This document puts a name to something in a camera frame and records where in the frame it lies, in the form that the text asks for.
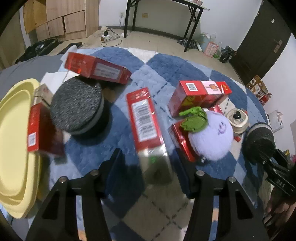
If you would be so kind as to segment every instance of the blue quilt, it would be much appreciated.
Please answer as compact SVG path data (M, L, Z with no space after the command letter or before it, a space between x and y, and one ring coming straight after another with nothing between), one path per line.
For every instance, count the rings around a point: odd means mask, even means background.
M45 176L51 188L60 176L78 178L92 169L97 169L108 160L115 148L120 148L126 157L127 174L118 177L115 189L106 200L103 210L113 240L160 241L183 240L193 200L182 193L176 174L167 186L144 187L126 104L126 94L148 87L154 101L163 138L171 158L175 158L174 145L168 128L174 120L167 104L179 80L225 81L232 90L229 99L221 104L227 113L237 107L248 111L250 125L267 122L266 114L257 98L243 85L203 65L186 61L176 56L160 54L134 48L106 47L79 49L79 53L93 55L114 64L122 65L132 72L126 86L108 85L104 90L110 102L112 120L106 131L96 138L77 141L70 137L65 144L67 157L51 160ZM59 71L67 71L63 66ZM246 190L254 206L262 211L262 200L258 197L263 170L245 162L241 143L233 141L231 150L223 159L197 166L210 176L226 179L234 176ZM81 200L77 201L78 227L84 230ZM216 236L218 199L214 201L213 222L210 240Z

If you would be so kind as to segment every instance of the green toy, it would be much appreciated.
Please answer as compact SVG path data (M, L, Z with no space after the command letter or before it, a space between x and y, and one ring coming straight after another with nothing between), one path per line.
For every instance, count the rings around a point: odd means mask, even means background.
M201 107L199 106L193 107L179 113L179 115L181 116L188 115L188 114L191 114L191 116L187 117L181 123L181 127L185 131L190 131L195 133L195 132L200 132L206 128L208 124L207 114Z

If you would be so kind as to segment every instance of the door handle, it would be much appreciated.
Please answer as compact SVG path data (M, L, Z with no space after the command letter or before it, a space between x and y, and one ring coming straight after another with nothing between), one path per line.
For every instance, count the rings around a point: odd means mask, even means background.
M283 41L280 40L280 41L277 42L275 39L274 39L274 41L277 43L277 45L276 45L276 47L274 49L274 52L277 53L277 51L279 50L279 48L280 48L281 44L283 43Z
M274 42L276 42L279 46L281 46L281 44L283 43L282 40L280 40L280 41L277 42L275 39L274 39Z

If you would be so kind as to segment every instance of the electrical cable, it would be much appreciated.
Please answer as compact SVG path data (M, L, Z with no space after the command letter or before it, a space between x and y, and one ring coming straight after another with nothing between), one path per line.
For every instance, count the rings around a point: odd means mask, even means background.
M122 17L123 16L121 16L120 19L119 19L119 27L120 27L120 30L121 30L121 20L122 20Z
M119 34L117 34L116 32L114 32L111 28L107 28L107 29L110 30L110 31L112 32L112 37L109 38L109 39L106 39L105 41L103 41L103 42L102 42L102 46L103 46L103 47L115 47L115 46L118 46L119 44L121 44L121 43L122 43L122 39L120 38ZM116 44L116 45L114 45L114 46L104 46L104 45L103 45L104 43L107 43L107 42L109 42L109 41L116 40L116 39L120 39L120 43L119 43L119 44Z

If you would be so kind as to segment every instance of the yellow plastic tray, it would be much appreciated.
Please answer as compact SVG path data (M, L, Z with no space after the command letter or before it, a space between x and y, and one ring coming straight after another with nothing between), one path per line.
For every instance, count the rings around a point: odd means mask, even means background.
M20 90L29 91L29 93L33 97L34 90L39 86L40 86L40 83L35 79L22 80L22 81L16 83L14 86L11 87L11 89L7 92L7 94L0 101L0 108L11 96L16 94Z
M39 155L35 155L33 153L29 153L28 156L27 183L24 194L19 195L19 199L21 199L21 201L16 203L15 201L11 200L10 197L0 195L2 205L14 218L25 217L36 201L42 159Z
M20 90L0 108L0 194L18 195L25 184L31 95Z
M27 90L33 97L34 89L40 86L40 83L35 79L27 79L15 84L0 101L0 108L17 92ZM21 192L12 197L7 197L0 194L0 203L7 211L15 218L21 218L27 215L33 207L40 179L41 157L33 153L27 154L27 173L25 177L25 185Z

